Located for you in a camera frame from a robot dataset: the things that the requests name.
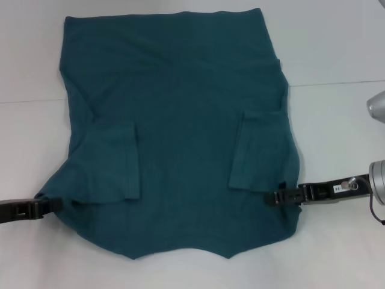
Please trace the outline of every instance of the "teal shirt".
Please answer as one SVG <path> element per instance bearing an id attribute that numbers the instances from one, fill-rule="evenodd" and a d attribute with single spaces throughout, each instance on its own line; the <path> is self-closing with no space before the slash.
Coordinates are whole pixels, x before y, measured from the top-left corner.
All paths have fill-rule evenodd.
<path id="1" fill-rule="evenodd" d="M 138 258 L 230 258 L 291 236 L 299 207 L 288 84 L 262 13 L 66 18 L 60 71 L 72 136 L 39 196 L 80 236 Z"/>

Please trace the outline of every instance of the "black cable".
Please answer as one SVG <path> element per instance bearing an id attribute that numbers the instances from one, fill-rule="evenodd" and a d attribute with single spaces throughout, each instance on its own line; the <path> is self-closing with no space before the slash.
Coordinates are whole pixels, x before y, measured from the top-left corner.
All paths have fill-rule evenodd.
<path id="1" fill-rule="evenodd" d="M 373 215 L 373 217 L 379 221 L 381 224 L 385 225 L 385 220 L 381 220 L 379 217 L 377 217 L 377 215 L 374 213 L 374 210 L 373 210 L 373 191 L 372 191 L 372 186 L 370 185 L 370 183 L 365 180 L 364 178 L 360 177 L 360 176 L 355 176 L 354 177 L 356 180 L 358 181 L 361 181 L 363 182 L 367 188 L 368 188 L 368 191 L 369 191 L 369 208 L 370 208 L 370 211 Z"/>

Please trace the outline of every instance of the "white table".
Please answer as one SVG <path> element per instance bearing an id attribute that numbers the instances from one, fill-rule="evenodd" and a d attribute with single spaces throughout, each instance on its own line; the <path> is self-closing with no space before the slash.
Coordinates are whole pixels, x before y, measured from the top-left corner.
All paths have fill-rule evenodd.
<path id="1" fill-rule="evenodd" d="M 376 0 L 3 0 L 0 199 L 33 196 L 66 158 L 68 107 L 57 71 L 65 16 L 256 7 L 294 85 L 300 182 L 367 173 L 385 159 L 385 124 L 366 111 L 366 100 L 385 90 L 385 10 Z M 377 82 L 336 84 L 360 81 Z M 292 238 L 232 259 L 184 249 L 132 261 L 83 240 L 53 214 L 2 224 L 0 288 L 383 289 L 385 228 L 368 201 L 305 206 Z M 385 208 L 375 209 L 385 218 Z"/>

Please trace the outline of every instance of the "white background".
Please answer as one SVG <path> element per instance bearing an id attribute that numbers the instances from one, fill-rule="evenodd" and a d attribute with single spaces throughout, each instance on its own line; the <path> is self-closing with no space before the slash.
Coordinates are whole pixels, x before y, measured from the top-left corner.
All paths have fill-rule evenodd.
<path id="1" fill-rule="evenodd" d="M 367 173 L 385 159 L 385 124 L 366 111 L 385 90 L 385 9 L 377 0 L 1 0 L 0 199 L 34 196 L 66 159 L 58 73 L 65 16 L 256 7 L 292 86 L 300 182 Z M 184 249 L 132 261 L 83 240 L 53 214 L 2 224 L 0 288 L 383 289 L 385 228 L 368 201 L 303 207 L 292 238 L 232 259 Z M 376 209 L 385 218 L 385 208 Z"/>

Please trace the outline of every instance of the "label sticker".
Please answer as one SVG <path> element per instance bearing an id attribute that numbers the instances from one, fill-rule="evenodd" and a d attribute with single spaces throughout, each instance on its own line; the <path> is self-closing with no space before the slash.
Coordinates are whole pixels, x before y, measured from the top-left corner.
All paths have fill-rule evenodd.
<path id="1" fill-rule="evenodd" d="M 342 193 L 343 191 L 350 191 L 350 190 L 347 190 L 345 188 L 342 188 L 341 185 L 335 185 L 335 186 L 333 186 L 333 189 L 334 189 L 335 193 Z"/>

